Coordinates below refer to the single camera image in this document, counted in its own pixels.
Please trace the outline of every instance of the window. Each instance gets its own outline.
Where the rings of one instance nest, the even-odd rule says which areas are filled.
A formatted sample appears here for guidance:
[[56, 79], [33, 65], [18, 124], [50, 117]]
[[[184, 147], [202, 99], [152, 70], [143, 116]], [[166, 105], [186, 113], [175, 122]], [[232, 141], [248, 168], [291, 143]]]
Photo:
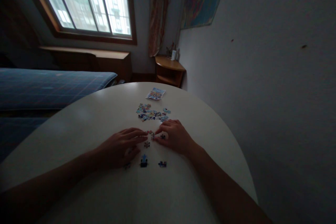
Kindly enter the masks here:
[[57, 37], [136, 44], [133, 0], [34, 0]]

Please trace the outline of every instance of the bed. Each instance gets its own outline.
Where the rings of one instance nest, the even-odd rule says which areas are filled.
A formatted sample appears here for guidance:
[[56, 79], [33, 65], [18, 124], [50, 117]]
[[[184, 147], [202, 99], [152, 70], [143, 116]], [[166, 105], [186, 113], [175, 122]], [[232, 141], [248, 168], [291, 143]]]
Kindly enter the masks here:
[[0, 117], [0, 163], [47, 119]]
[[60, 110], [115, 83], [113, 72], [0, 68], [0, 111]]

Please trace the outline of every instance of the wooden nightstand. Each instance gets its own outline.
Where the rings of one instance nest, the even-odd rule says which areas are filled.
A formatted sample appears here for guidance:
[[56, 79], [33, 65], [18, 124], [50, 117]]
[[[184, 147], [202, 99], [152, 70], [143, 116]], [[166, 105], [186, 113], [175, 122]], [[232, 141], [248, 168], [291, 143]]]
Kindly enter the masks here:
[[180, 88], [185, 68], [177, 61], [158, 55], [156, 62], [156, 82], [169, 84]]

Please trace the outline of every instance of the forearm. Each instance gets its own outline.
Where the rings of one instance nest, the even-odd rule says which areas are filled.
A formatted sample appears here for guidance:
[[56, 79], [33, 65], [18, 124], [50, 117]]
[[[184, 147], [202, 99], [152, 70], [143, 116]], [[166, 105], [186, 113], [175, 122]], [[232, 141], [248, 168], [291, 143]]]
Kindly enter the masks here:
[[33, 223], [80, 180], [94, 171], [91, 156], [72, 161], [15, 186], [1, 194], [1, 207], [9, 219]]
[[200, 146], [186, 155], [223, 223], [272, 223], [254, 200]]

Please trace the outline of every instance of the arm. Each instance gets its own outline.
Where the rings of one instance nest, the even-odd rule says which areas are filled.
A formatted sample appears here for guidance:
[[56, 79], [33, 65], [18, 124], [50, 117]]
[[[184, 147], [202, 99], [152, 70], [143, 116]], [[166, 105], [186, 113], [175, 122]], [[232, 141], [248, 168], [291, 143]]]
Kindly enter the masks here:
[[145, 141], [146, 135], [140, 129], [125, 129], [112, 135], [96, 149], [3, 192], [0, 196], [3, 214], [11, 221], [37, 221], [67, 191], [92, 172], [120, 168], [130, 162], [140, 152], [136, 144]]
[[156, 134], [162, 131], [168, 133], [168, 139], [154, 140], [190, 160], [222, 223], [272, 223], [254, 200], [194, 142], [179, 120], [162, 123]]

